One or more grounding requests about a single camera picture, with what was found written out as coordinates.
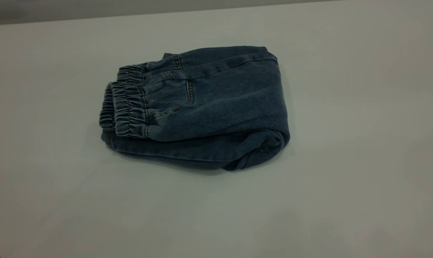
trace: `folded jeans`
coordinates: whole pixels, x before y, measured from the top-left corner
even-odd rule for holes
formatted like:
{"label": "folded jeans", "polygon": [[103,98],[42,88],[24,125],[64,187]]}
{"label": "folded jeans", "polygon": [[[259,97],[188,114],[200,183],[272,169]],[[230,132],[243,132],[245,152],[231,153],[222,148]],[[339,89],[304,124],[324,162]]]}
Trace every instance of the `folded jeans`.
{"label": "folded jeans", "polygon": [[117,152],[202,169],[258,165],[290,139],[277,58],[252,46],[121,67],[100,126]]}

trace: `jeans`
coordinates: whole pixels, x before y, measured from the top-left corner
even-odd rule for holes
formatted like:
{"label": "jeans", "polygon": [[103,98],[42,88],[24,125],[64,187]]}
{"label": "jeans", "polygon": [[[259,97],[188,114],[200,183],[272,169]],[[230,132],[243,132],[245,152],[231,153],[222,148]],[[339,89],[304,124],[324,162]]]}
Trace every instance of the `jeans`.
{"label": "jeans", "polygon": [[252,46],[121,67],[100,126],[117,152],[202,169],[258,165],[290,139],[277,58]]}

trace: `stitching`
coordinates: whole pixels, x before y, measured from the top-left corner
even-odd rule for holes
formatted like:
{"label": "stitching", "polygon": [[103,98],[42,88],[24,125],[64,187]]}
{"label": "stitching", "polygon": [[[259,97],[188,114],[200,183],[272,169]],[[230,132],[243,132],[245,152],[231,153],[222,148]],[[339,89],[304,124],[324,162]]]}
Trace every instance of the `stitching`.
{"label": "stitching", "polygon": [[169,71],[166,71],[166,73],[170,76],[170,79],[173,80],[173,76]]}
{"label": "stitching", "polygon": [[180,58],[180,54],[177,55],[177,59],[178,59],[178,61],[179,61],[179,69],[183,69],[183,66],[182,66],[182,60],[181,60],[181,58]]}
{"label": "stitching", "polygon": [[195,94],[194,94],[194,86],[192,86],[192,83],[189,80],[185,80],[185,82],[186,82],[186,92],[187,92],[187,95],[188,95],[187,102],[184,103],[183,105],[177,106],[174,109],[166,110],[166,111],[159,112],[159,113],[152,113],[152,115],[154,117],[165,116],[166,114],[172,113],[174,111],[178,111],[183,106],[187,106],[189,104],[193,104],[194,103],[194,99],[195,99],[194,98],[194,96],[195,96]]}
{"label": "stitching", "polygon": [[148,127],[149,127],[149,113],[148,113],[148,106],[146,105],[146,98],[145,98],[145,91],[144,89],[139,86],[138,87],[141,90],[140,98],[142,98],[143,101],[143,108],[145,109],[146,117],[145,117],[145,129],[143,129],[143,134],[146,138],[148,138]]}
{"label": "stitching", "polygon": [[188,93],[188,101],[185,105],[194,103],[194,87],[189,80],[186,80],[186,90]]}
{"label": "stitching", "polygon": [[123,88],[124,88],[124,98],[126,99],[126,101],[127,101],[127,103],[128,103],[128,105],[129,105],[129,112],[128,112],[128,121],[129,121],[129,124],[128,124],[128,135],[129,136],[131,136],[132,135],[132,119],[131,119],[131,112],[132,112],[132,103],[130,102],[130,100],[129,100],[129,98],[128,98],[128,91],[127,91],[127,88],[126,88],[126,85],[127,85],[127,81],[126,82],[123,82]]}

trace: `seam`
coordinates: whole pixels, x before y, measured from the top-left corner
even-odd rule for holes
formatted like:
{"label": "seam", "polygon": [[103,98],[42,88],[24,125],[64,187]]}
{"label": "seam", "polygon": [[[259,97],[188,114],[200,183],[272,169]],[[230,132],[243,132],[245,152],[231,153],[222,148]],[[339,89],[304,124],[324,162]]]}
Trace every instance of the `seam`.
{"label": "seam", "polygon": [[173,80],[173,76],[169,71],[166,71],[166,73],[169,75],[170,79]]}
{"label": "seam", "polygon": [[182,60],[181,60],[181,58],[180,58],[180,54],[177,54],[177,59],[178,59],[178,61],[179,61],[179,69],[183,69],[183,66],[182,66]]}
{"label": "seam", "polygon": [[240,63],[240,64],[238,64],[238,65],[236,65],[236,66],[231,66],[231,67],[225,68],[225,69],[223,69],[223,70],[217,70],[216,72],[209,73],[208,75],[203,75],[203,76],[198,76],[198,77],[191,77],[191,78],[182,78],[181,80],[195,80],[195,79],[199,79],[199,78],[205,78],[205,77],[208,77],[208,76],[210,76],[210,75],[214,75],[214,74],[219,73],[219,72],[223,72],[223,71],[226,71],[226,70],[229,70],[229,69],[233,69],[233,68],[236,68],[236,67],[242,66],[242,65],[244,65],[244,64],[246,64],[246,63],[250,63],[250,62],[260,62],[260,61],[274,61],[274,62],[276,62],[276,63],[279,63],[279,62],[277,62],[277,61],[274,60],[274,59],[249,60],[249,61],[246,61],[246,62]]}
{"label": "seam", "polygon": [[128,98],[128,92],[127,92],[127,87],[126,87],[126,85],[127,85],[127,81],[126,82],[124,82],[123,83],[123,88],[124,88],[124,98],[126,99],[126,101],[127,101],[127,103],[128,103],[128,105],[129,105],[129,112],[128,112],[128,122],[129,122],[129,124],[128,124],[128,135],[130,136],[130,135],[132,135],[132,130],[131,130],[131,128],[132,128],[132,119],[131,119],[131,112],[132,112],[132,103],[130,102],[130,100],[129,100],[129,98]]}
{"label": "seam", "polygon": [[212,162],[212,163],[233,162],[233,161],[239,160],[241,158],[241,157],[236,157],[236,158],[234,158],[232,160],[190,159],[190,158],[168,157],[168,156],[162,156],[162,155],[145,155],[145,154],[138,154],[138,153],[129,152],[129,151],[125,151],[125,150],[116,150],[116,151],[120,152],[120,153],[125,153],[125,154],[140,156],[140,157],[161,157],[161,158],[168,158],[168,159],[173,159],[173,160],[186,160],[186,161],[199,161],[199,162]]}
{"label": "seam", "polygon": [[194,94],[194,86],[192,86],[192,83],[189,80],[185,80],[185,82],[186,82],[186,92],[187,92],[187,95],[188,95],[187,102],[184,103],[184,104],[182,104],[182,105],[180,105],[180,106],[177,106],[174,109],[169,109],[169,110],[166,110],[166,111],[163,111],[163,112],[159,112],[159,113],[152,113],[152,116],[154,116],[154,117],[165,116],[166,114],[172,113],[174,111],[178,111],[183,106],[187,106],[189,104],[193,104],[194,103],[194,96],[195,96],[195,94]]}
{"label": "seam", "polygon": [[145,98],[145,91],[144,91],[144,89],[141,86],[139,86],[138,88],[141,90],[140,97],[142,98],[143,109],[145,110],[145,113],[146,113],[146,116],[145,116],[145,129],[143,130],[143,134],[145,135],[146,138],[148,138],[148,128],[149,128],[148,106],[146,105],[146,98]]}

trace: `denim pants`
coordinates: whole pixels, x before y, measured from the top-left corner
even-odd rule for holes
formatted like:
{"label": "denim pants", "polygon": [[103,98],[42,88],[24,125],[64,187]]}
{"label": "denim pants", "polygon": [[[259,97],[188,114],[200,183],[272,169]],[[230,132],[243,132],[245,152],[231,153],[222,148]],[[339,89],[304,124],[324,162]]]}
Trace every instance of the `denim pants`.
{"label": "denim pants", "polygon": [[100,126],[117,152],[202,169],[258,165],[290,139],[277,58],[252,46],[121,67]]}

